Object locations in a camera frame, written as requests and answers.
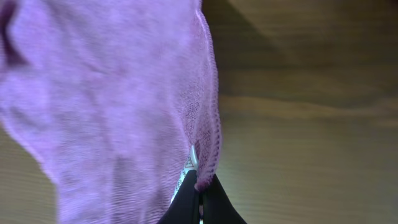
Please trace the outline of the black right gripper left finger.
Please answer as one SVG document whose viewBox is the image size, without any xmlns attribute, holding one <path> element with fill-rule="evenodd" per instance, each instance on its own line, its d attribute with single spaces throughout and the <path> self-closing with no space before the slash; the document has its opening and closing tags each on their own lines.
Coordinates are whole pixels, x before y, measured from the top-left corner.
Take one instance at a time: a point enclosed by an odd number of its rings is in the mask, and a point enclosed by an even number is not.
<svg viewBox="0 0 398 224">
<path fill-rule="evenodd" d="M 188 171 L 171 206 L 158 224 L 199 224 L 199 193 L 194 188 L 195 170 Z"/>
</svg>

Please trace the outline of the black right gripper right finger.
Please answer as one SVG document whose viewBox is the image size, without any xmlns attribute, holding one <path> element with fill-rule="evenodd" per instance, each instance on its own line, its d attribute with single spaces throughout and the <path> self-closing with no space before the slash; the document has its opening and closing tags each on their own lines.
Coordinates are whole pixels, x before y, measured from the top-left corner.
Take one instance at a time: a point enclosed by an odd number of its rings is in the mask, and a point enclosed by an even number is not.
<svg viewBox="0 0 398 224">
<path fill-rule="evenodd" d="M 216 175 L 201 194 L 203 200 L 204 224 L 246 224 L 230 202 Z"/>
</svg>

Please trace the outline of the purple microfiber cloth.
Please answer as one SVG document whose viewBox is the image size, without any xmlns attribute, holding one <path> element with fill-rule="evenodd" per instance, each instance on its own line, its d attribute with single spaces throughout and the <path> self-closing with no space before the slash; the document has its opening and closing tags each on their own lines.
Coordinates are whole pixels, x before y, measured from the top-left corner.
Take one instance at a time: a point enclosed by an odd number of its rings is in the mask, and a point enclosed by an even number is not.
<svg viewBox="0 0 398 224">
<path fill-rule="evenodd" d="M 156 223 L 191 148 L 220 158 L 199 0 L 1 2 L 1 122 L 55 184 L 59 223 Z"/>
</svg>

